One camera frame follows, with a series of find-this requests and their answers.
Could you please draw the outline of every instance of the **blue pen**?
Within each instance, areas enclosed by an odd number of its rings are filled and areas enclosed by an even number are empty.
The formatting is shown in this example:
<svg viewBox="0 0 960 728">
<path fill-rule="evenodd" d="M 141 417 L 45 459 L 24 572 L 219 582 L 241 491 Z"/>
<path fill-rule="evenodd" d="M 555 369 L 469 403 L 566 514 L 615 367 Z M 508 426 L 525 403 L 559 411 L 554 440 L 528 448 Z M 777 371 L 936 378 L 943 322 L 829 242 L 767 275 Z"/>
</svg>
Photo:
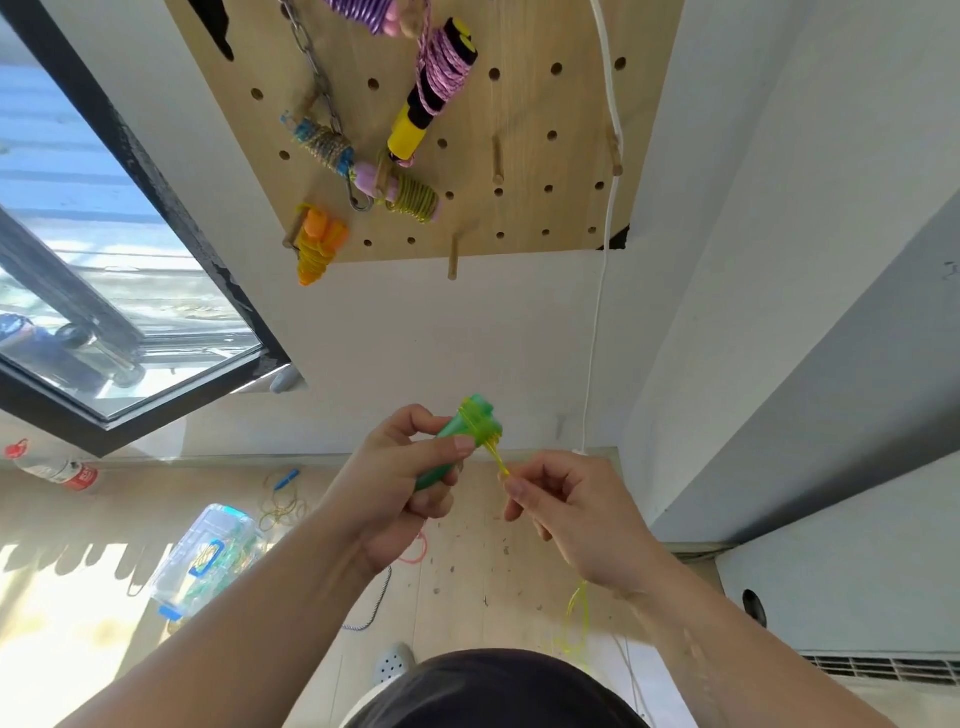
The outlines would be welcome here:
<svg viewBox="0 0 960 728">
<path fill-rule="evenodd" d="M 290 485 L 290 483 L 294 481 L 294 478 L 296 478 L 299 474 L 300 474 L 300 471 L 297 470 L 296 468 L 290 471 L 289 475 L 287 475 L 280 482 L 278 482 L 277 485 L 274 486 L 274 493 Z"/>
</svg>

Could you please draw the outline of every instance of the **white shoe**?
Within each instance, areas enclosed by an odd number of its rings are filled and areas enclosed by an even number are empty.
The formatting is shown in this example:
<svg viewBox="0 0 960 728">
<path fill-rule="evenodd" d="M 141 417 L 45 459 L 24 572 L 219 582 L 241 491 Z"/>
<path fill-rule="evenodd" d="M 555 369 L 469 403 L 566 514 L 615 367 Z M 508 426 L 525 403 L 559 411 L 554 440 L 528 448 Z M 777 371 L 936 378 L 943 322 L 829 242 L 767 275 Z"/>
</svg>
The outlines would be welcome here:
<svg viewBox="0 0 960 728">
<path fill-rule="evenodd" d="M 414 658 L 414 651 L 410 645 L 397 643 L 392 645 L 376 661 L 373 667 L 373 684 L 381 685 L 388 680 L 399 677 L 417 664 Z"/>
</svg>

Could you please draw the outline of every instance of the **wall hole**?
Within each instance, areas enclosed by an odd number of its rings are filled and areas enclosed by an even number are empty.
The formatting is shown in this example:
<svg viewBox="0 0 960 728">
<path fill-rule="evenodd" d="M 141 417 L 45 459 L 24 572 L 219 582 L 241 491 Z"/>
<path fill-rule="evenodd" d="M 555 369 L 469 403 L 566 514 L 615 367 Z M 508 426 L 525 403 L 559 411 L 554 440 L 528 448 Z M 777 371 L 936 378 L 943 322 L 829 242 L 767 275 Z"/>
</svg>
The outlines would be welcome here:
<svg viewBox="0 0 960 728">
<path fill-rule="evenodd" d="M 767 611 L 763 608 L 760 597 L 750 589 L 743 592 L 743 610 L 750 615 L 757 624 L 764 629 L 767 626 Z"/>
</svg>

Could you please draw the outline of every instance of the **metal chain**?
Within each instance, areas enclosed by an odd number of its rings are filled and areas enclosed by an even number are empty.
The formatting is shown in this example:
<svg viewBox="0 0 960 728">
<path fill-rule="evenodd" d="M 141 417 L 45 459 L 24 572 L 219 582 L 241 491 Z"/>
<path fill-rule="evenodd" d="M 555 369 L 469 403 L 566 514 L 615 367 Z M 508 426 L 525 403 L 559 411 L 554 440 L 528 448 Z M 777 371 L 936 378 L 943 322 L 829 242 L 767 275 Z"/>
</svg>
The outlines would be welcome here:
<svg viewBox="0 0 960 728">
<path fill-rule="evenodd" d="M 293 0 L 278 0 L 278 2 L 285 10 L 285 15 L 290 19 L 290 29 L 294 34 L 294 41 L 297 43 L 297 47 L 306 57 L 307 62 L 310 63 L 310 69 L 313 71 L 314 86 L 317 88 L 319 95 L 324 99 L 326 108 L 330 113 L 330 127 L 334 132 L 342 134 L 344 132 L 344 125 L 340 121 L 340 114 L 337 113 L 337 110 L 333 106 L 333 86 L 330 84 L 329 77 L 327 77 L 323 67 L 320 65 L 320 61 L 317 60 L 313 38 L 310 36 L 310 32 L 306 29 L 306 26 L 300 21 L 300 15 L 297 13 L 297 8 L 294 6 Z M 373 209 L 373 201 L 366 207 L 360 207 L 360 203 L 353 191 L 353 183 L 349 178 L 347 178 L 347 194 L 349 195 L 350 206 L 357 212 L 369 212 Z"/>
</svg>

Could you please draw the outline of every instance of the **window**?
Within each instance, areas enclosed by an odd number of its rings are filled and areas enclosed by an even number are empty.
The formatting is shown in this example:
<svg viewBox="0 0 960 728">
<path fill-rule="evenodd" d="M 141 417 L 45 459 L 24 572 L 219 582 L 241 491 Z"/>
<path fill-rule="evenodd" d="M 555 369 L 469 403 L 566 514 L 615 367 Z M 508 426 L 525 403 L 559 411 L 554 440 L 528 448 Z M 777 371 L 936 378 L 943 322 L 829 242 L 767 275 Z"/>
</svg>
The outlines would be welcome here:
<svg viewBox="0 0 960 728">
<path fill-rule="evenodd" d="M 0 12 L 0 407 L 102 456 L 289 359 L 40 3 Z"/>
</svg>

